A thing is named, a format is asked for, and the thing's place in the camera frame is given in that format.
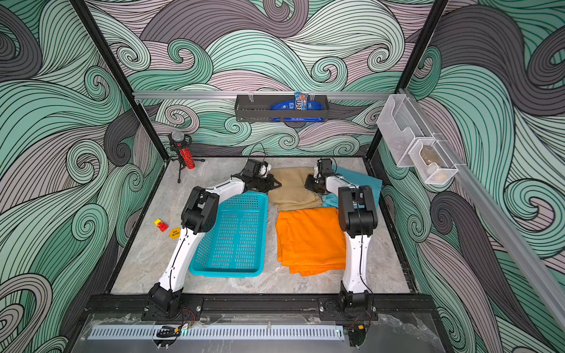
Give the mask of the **teal cloth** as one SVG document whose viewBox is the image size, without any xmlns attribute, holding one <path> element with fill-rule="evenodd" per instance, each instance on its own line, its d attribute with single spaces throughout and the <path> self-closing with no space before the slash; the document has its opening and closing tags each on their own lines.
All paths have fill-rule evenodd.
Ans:
<svg viewBox="0 0 565 353">
<path fill-rule="evenodd" d="M 375 204 L 378 205 L 380 199 L 380 193 L 383 186 L 383 181 L 381 179 L 374 178 L 372 176 L 358 173 L 355 171 L 350 171 L 349 169 L 344 169 L 338 167 L 337 174 L 341 175 L 346 181 L 357 185 L 357 186 L 369 186 L 372 189 L 372 194 L 375 200 Z M 322 207 L 335 207 L 338 208 L 338 197 L 335 194 L 328 194 L 322 197 Z"/>
</svg>

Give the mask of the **khaki pants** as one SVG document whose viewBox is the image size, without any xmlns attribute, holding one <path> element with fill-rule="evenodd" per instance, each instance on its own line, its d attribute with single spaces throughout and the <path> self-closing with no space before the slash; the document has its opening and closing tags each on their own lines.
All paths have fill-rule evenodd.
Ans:
<svg viewBox="0 0 565 353">
<path fill-rule="evenodd" d="M 279 188 L 268 192 L 269 201 L 278 212 L 318 208 L 322 206 L 322 198 L 305 188 L 313 167 L 294 167 L 272 169 L 271 174 L 281 183 Z"/>
</svg>

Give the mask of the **orange cloth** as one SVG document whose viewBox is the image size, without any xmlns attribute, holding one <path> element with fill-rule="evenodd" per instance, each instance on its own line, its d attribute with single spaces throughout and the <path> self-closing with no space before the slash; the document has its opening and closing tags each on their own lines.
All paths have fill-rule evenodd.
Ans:
<svg viewBox="0 0 565 353">
<path fill-rule="evenodd" d="M 303 277 L 346 267 L 346 241 L 335 207 L 278 213 L 277 259 Z"/>
</svg>

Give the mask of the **teal plastic basket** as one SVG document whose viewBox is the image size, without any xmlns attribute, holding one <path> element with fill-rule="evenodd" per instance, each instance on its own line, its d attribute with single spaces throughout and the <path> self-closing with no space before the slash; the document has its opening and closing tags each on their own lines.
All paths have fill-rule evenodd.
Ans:
<svg viewBox="0 0 565 353">
<path fill-rule="evenodd" d="M 219 205 L 212 230 L 200 241 L 189 266 L 203 277 L 256 277 L 264 267 L 269 198 L 246 192 Z"/>
</svg>

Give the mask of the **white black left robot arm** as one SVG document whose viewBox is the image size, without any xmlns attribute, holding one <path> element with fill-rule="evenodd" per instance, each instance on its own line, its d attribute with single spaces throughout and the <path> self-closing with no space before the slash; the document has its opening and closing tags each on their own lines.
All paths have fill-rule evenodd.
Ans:
<svg viewBox="0 0 565 353">
<path fill-rule="evenodd" d="M 196 186 L 181 213 L 180 236 L 166 270 L 149 290 L 149 300 L 169 319 L 182 313 L 181 294 L 185 277 L 200 241 L 216 223 L 219 205 L 247 191 L 267 194 L 281 184 L 271 174 L 265 160 L 248 159 L 244 168 L 226 181 L 212 186 Z"/>
</svg>

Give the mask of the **black microphone tripod stand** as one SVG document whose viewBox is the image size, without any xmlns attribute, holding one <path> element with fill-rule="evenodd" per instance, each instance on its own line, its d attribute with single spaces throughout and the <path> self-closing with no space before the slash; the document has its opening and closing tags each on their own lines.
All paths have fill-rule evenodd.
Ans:
<svg viewBox="0 0 565 353">
<path fill-rule="evenodd" d="M 177 182 L 181 183 L 181 172 L 183 169 L 195 169 L 195 162 L 204 163 L 204 158 L 197 158 L 194 160 L 190 146 L 192 144 L 192 137 L 185 134 L 179 130 L 175 130 L 168 135 L 169 146 L 171 150 L 176 154 L 177 160 L 179 162 L 178 178 Z"/>
</svg>

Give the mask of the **red glitter microphone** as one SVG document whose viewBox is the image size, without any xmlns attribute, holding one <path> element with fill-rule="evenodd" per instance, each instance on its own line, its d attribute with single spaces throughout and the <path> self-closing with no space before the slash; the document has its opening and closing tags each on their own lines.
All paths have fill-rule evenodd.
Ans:
<svg viewBox="0 0 565 353">
<path fill-rule="evenodd" d="M 173 131 L 169 135 L 169 143 L 171 149 L 179 157 L 181 164 L 187 169 L 194 169 L 195 163 L 190 151 L 190 145 L 192 144 L 192 137 L 186 135 L 181 131 Z"/>
</svg>

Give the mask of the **yellow round token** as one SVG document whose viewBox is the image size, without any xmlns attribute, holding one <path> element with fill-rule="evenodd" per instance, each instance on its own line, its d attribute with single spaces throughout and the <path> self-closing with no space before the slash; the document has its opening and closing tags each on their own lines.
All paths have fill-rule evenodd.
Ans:
<svg viewBox="0 0 565 353">
<path fill-rule="evenodd" d="M 180 228 L 172 229 L 171 232 L 169 233 L 169 236 L 171 239 L 178 239 L 181 236 L 181 229 Z"/>
</svg>

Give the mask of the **red yellow toy block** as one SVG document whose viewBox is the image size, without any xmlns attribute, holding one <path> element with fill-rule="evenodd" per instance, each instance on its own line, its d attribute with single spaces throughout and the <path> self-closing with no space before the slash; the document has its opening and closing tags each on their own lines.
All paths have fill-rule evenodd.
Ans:
<svg viewBox="0 0 565 353">
<path fill-rule="evenodd" d="M 169 229 L 169 225 L 167 225 L 161 219 L 156 219 L 154 221 L 154 224 L 161 232 L 165 232 L 167 229 Z"/>
</svg>

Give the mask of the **black wall shelf tray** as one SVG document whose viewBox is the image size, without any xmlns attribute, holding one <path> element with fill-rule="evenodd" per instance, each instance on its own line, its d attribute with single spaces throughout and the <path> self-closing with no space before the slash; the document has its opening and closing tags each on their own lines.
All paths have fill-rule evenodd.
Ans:
<svg viewBox="0 0 565 353">
<path fill-rule="evenodd" d="M 308 95 L 309 100 L 315 100 L 325 106 L 324 110 L 289 110 L 274 111 L 269 110 L 270 106 L 282 101 L 293 100 L 294 94 L 274 95 L 274 96 L 256 96 L 252 101 L 248 96 L 237 96 L 235 100 L 235 117 L 241 122 L 300 122 L 300 121 L 274 121 L 273 118 L 284 118 L 286 116 L 304 116 L 312 118 L 321 118 L 320 121 L 328 120 L 330 107 L 326 96 L 312 97 Z"/>
</svg>

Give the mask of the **clear plastic wall bin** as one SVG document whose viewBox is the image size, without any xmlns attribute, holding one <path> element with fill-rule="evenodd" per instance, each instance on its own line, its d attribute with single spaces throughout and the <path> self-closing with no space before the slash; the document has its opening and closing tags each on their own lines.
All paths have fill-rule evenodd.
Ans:
<svg viewBox="0 0 565 353">
<path fill-rule="evenodd" d="M 399 168 L 413 167 L 409 151 L 425 134 L 416 121 L 417 113 L 404 94 L 390 95 L 378 118 L 378 129 Z"/>
</svg>

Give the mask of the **black corner frame post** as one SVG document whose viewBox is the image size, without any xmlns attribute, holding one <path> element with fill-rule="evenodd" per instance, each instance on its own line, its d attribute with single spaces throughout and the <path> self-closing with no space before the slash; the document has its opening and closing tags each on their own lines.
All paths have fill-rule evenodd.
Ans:
<svg viewBox="0 0 565 353">
<path fill-rule="evenodd" d="M 370 79 L 378 77 L 385 79 L 385 82 L 380 84 L 375 82 L 361 89 L 373 94 L 377 92 L 399 93 L 400 90 L 408 87 L 448 4 L 447 1 L 385 1 L 384 3 L 404 29 L 405 42 L 412 44 L 413 48 L 410 56 L 404 56 L 397 62 L 398 65 L 403 63 L 406 65 L 402 72 L 396 71 L 398 67 L 394 66 L 390 72 L 373 73 L 369 76 Z"/>
<path fill-rule="evenodd" d="M 87 4 L 85 3 L 85 1 L 82 0 L 70 0 L 69 2 L 72 5 L 74 11 L 76 12 L 79 20 L 81 20 L 84 28 L 88 32 L 88 35 L 90 35 L 91 40 L 94 42 L 95 46 L 97 47 L 104 62 L 107 64 L 108 68 L 110 69 L 110 73 L 112 73 L 113 77 L 115 78 L 119 88 L 121 89 L 122 93 L 125 95 L 126 100 L 128 101 L 130 107 L 132 107 L 133 112 L 135 113 L 136 118 L 141 123 L 141 126 L 144 128 L 150 141 L 153 143 L 154 147 L 156 148 L 158 154 L 160 155 L 160 157 L 164 162 L 169 162 L 170 160 L 169 153 L 166 151 L 163 143 L 158 137 L 158 134 L 155 131 L 152 122 L 150 121 L 149 116 L 145 111 L 144 107 L 135 100 L 132 86 L 127 80 L 124 72 L 121 70 L 118 61 L 116 60 L 114 54 L 112 53 L 111 48 L 107 43 L 106 39 L 104 38 L 102 31 L 95 22 L 94 17 L 92 16 L 90 10 L 88 9 Z"/>
</svg>

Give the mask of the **aluminium rail back wall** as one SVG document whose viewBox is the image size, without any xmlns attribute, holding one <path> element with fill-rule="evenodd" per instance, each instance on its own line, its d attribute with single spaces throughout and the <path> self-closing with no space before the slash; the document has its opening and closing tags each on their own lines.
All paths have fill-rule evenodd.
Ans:
<svg viewBox="0 0 565 353">
<path fill-rule="evenodd" d="M 252 101 L 256 96 L 293 95 L 294 91 L 134 91 L 136 100 L 165 100 L 165 99 L 206 99 L 227 100 L 237 96 L 248 96 Z M 382 101 L 392 95 L 392 92 L 362 92 L 362 91 L 311 91 L 312 97 L 326 96 L 329 100 L 347 101 Z"/>
</svg>

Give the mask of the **aluminium rail wall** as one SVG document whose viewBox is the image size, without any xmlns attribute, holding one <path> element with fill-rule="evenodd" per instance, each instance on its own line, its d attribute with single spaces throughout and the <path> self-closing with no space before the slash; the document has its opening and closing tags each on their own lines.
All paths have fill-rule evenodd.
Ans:
<svg viewBox="0 0 565 353">
<path fill-rule="evenodd" d="M 134 91 L 136 100 L 165 100 L 165 99 L 206 99 L 227 100 L 237 96 L 248 96 L 252 101 L 256 96 L 293 95 L 294 91 Z M 392 92 L 362 92 L 362 91 L 311 91 L 312 97 L 326 96 L 329 100 L 347 101 L 382 101 L 392 95 Z"/>
<path fill-rule="evenodd" d="M 474 204 L 475 209 L 483 216 L 488 228 L 497 235 L 500 244 L 507 250 L 519 270 L 538 294 L 540 300 L 543 301 L 548 312 L 560 328 L 563 329 L 563 287 L 519 234 L 518 229 L 491 197 L 487 189 L 481 185 L 469 166 L 459 157 L 456 150 L 454 150 L 453 144 L 447 140 L 447 137 L 429 119 L 414 95 L 406 88 L 399 89 L 399 92 L 407 96 L 410 105 L 416 111 L 419 121 L 425 125 L 426 135 L 437 142 L 441 154 L 458 170 L 456 179 Z"/>
</svg>

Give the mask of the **aluminium rail right wall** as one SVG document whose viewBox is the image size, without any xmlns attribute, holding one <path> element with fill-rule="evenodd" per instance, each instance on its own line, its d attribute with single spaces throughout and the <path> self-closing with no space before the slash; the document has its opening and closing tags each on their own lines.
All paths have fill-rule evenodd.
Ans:
<svg viewBox="0 0 565 353">
<path fill-rule="evenodd" d="M 447 140 L 447 137 L 429 119 L 414 95 L 406 88 L 399 89 L 399 92 L 407 96 L 410 105 L 416 111 L 419 121 L 425 125 L 426 135 L 437 142 L 441 154 L 458 170 L 456 179 L 474 204 L 475 209 L 483 216 L 488 228 L 497 235 L 500 244 L 507 250 L 519 270 L 538 294 L 540 300 L 543 301 L 548 312 L 560 328 L 563 329 L 563 287 L 519 234 L 518 229 L 491 197 L 487 189 L 481 185 L 469 166 L 459 157 L 456 150 L 454 150 L 453 144 Z"/>
</svg>

